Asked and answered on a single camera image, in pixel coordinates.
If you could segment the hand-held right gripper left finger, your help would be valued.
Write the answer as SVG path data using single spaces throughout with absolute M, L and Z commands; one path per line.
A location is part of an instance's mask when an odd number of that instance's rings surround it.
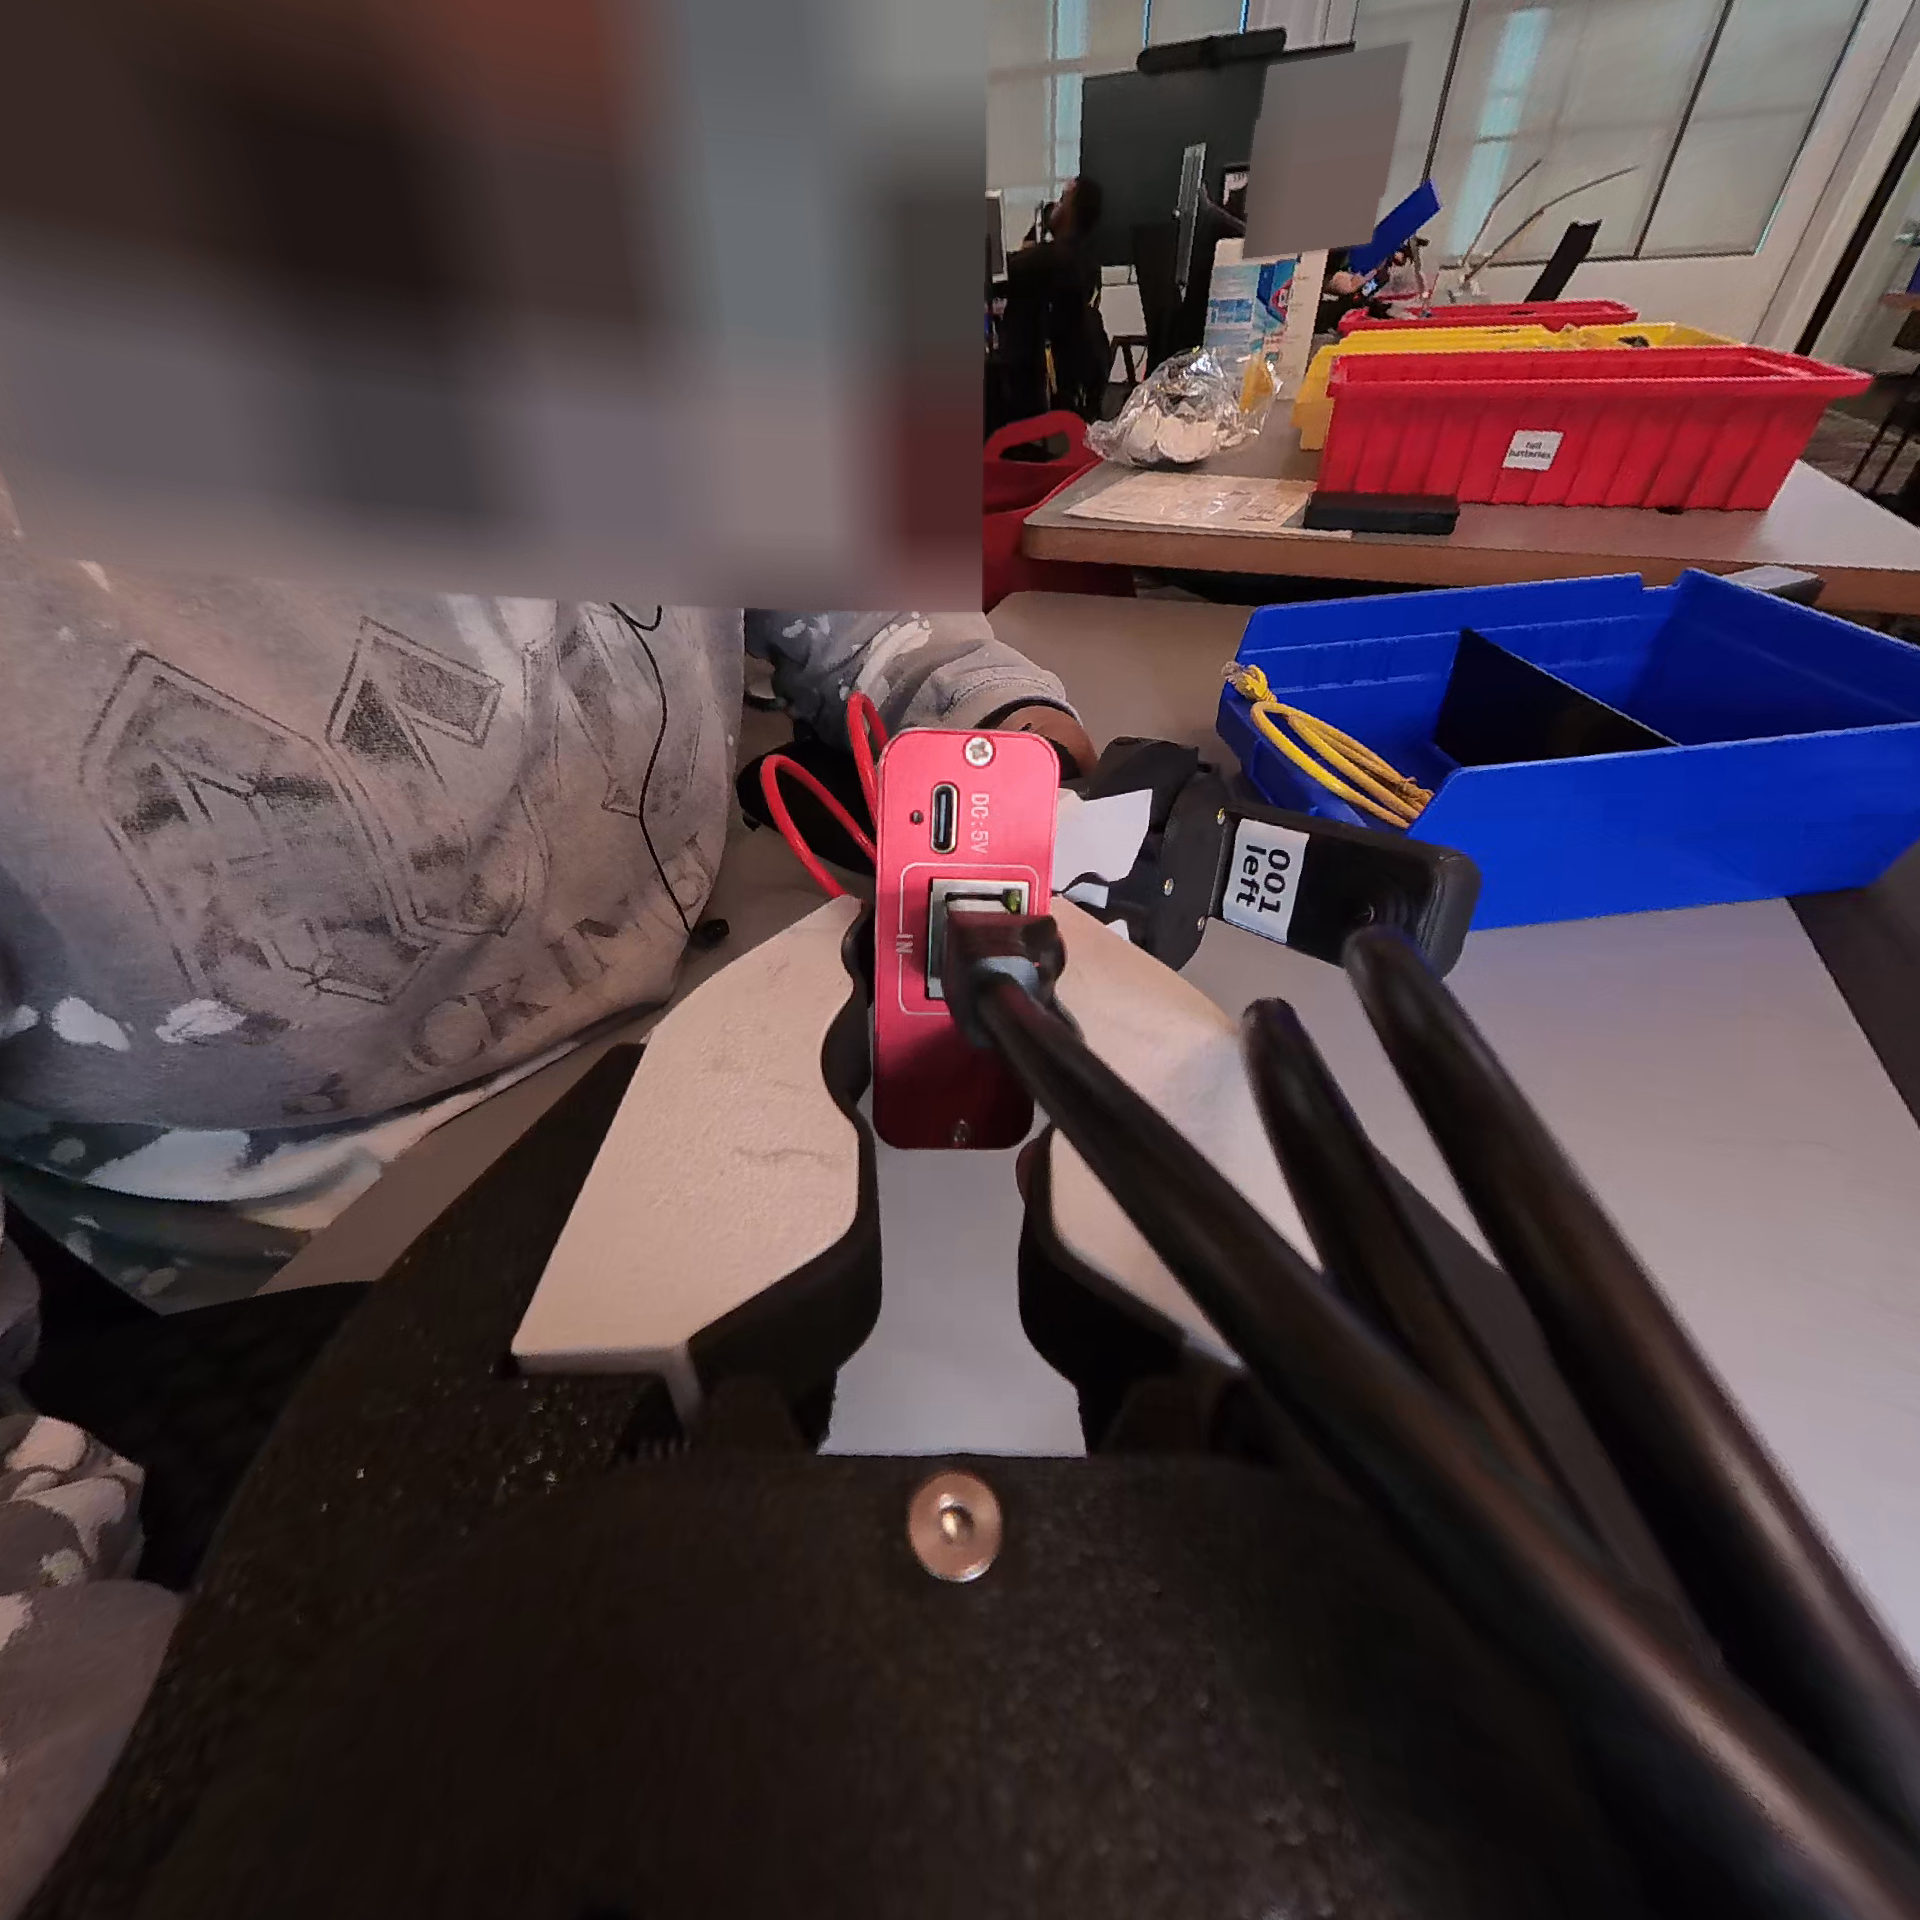
M 855 899 L 817 905 L 656 1025 L 512 1337 L 522 1375 L 703 1387 L 697 1337 L 855 1228 L 856 1126 L 824 1074 L 855 923 Z

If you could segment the person's grey patterned sweatshirt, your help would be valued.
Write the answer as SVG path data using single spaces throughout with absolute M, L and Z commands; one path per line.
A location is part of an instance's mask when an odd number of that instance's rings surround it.
M 742 617 L 58 560 L 5 502 L 5 1915 L 353 1303 L 246 1298 L 674 996 Z

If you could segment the yellow storage bin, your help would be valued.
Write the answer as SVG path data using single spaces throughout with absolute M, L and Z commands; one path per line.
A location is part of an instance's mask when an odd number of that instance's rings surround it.
M 1536 350 L 1677 350 L 1733 347 L 1737 342 L 1681 322 L 1621 322 L 1607 328 L 1464 326 L 1464 328 L 1358 328 L 1313 353 L 1303 386 L 1290 402 L 1290 422 L 1303 449 L 1328 442 L 1334 400 L 1329 380 L 1343 358 L 1397 353 L 1536 353 Z

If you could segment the red bin with white label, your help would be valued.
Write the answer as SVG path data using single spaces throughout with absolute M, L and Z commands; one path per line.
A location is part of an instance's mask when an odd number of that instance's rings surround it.
M 1752 346 L 1342 355 L 1315 486 L 1458 505 L 1762 512 L 1869 375 Z

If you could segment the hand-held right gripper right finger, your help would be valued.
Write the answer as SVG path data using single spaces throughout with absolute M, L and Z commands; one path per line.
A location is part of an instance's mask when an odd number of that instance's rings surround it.
M 1091 1055 L 1151 1105 L 1315 1271 L 1257 1115 L 1240 1059 L 1240 1025 L 1158 958 L 1130 946 L 1080 905 L 1055 897 L 1065 966 L 1055 1001 Z M 1069 1260 L 1123 1300 L 1171 1324 L 1211 1359 L 1230 1347 L 1151 1252 L 1130 1218 L 1067 1140 L 1048 1153 L 1051 1214 Z

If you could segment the black flat block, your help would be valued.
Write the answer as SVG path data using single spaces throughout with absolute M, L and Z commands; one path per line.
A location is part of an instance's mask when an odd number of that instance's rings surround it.
M 1451 537 L 1458 502 L 1434 495 L 1337 491 L 1306 495 L 1301 529 L 1343 537 Z

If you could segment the crumpled foil bag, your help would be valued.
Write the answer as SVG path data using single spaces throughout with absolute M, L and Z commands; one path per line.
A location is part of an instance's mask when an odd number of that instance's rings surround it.
M 1106 464 L 1183 471 L 1246 443 L 1257 426 L 1240 408 L 1240 375 L 1194 347 L 1154 368 L 1112 422 L 1090 423 L 1086 447 Z

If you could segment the person's left forearm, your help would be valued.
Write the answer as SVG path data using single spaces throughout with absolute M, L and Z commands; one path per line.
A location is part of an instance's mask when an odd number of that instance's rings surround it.
M 797 730 L 847 746 L 847 705 L 866 698 L 886 734 L 1008 730 L 1022 706 L 1078 719 L 1065 686 L 997 639 L 979 612 L 794 612 L 747 609 L 747 649 Z

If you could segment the background work table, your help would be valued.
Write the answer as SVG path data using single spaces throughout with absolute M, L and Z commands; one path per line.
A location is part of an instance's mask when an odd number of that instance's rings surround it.
M 1639 574 L 1671 586 L 1686 570 L 1719 576 L 1785 568 L 1818 578 L 1817 607 L 1839 617 L 1917 612 L 1917 534 L 1842 483 L 1793 464 L 1763 512 L 1655 512 L 1471 504 L 1451 536 L 1315 536 L 1096 519 L 1075 505 L 1127 479 L 1091 466 L 1025 512 L 990 514 L 993 560 L 1023 574 L 1000 586 L 1065 587 L 1039 568 L 1127 570 L 1223 607 L 1303 603 L 1366 592 L 1536 586 Z

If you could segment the black bin divider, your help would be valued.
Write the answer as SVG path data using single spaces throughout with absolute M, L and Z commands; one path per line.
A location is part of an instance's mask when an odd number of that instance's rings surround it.
M 1459 630 L 1430 734 L 1458 768 L 1662 752 L 1673 740 L 1499 643 Z

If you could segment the dark display screen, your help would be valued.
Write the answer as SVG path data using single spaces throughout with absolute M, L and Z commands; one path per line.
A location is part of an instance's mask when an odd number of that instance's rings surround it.
M 1263 72 L 1288 46 L 1280 27 L 1143 48 L 1127 73 L 1083 84 L 1075 174 L 1101 188 L 1090 233 L 1098 267 L 1134 263 L 1134 228 L 1176 217 L 1183 156 L 1201 146 L 1201 183 L 1218 190 L 1251 159 Z

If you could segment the printed paper sheet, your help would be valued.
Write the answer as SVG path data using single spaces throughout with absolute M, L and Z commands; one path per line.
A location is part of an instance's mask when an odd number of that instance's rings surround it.
M 1298 479 L 1121 471 L 1062 507 L 1073 521 L 1271 537 L 1305 527 L 1313 486 Z

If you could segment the red metal ethernet adapter box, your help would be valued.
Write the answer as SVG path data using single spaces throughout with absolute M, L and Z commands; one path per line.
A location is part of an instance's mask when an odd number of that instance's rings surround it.
M 955 1023 L 951 921 L 1048 913 L 1061 794 L 1042 737 L 906 730 L 878 761 L 870 992 L 870 1115 L 898 1151 L 1003 1151 L 1023 1140 L 1031 1097 Z

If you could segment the blue plastic bin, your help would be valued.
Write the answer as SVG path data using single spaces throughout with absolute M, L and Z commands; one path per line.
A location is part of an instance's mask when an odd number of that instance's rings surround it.
M 1459 630 L 1666 734 L 1662 752 L 1458 768 L 1433 748 Z M 1237 672 L 1426 794 L 1385 824 L 1227 679 L 1216 731 L 1280 808 L 1466 855 L 1480 929 L 1853 889 L 1914 843 L 1914 647 L 1689 570 L 1258 609 Z

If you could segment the white blue wipes canister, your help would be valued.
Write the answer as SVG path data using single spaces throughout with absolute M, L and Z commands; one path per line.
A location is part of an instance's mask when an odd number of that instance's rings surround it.
M 1250 364 L 1281 359 L 1301 265 L 1301 257 L 1213 255 L 1203 350 L 1223 375 L 1240 377 Z

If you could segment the plain red storage bin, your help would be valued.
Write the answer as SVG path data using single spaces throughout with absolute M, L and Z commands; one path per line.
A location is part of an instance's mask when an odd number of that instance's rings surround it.
M 1352 311 L 1337 322 L 1337 337 L 1378 330 L 1502 330 L 1537 328 L 1547 331 L 1624 326 L 1639 318 L 1629 304 L 1613 300 L 1560 300 L 1515 304 L 1434 304 L 1406 316 L 1374 316 Z

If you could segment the red plastic chair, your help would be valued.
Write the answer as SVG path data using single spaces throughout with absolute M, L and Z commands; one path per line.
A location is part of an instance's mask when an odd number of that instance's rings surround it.
M 1016 419 L 983 447 L 979 607 L 993 612 L 1016 592 L 1083 596 L 1127 594 L 1121 574 L 1091 562 L 1034 560 L 1023 552 L 1023 524 L 1073 479 L 1096 464 L 1088 426 L 1073 411 Z

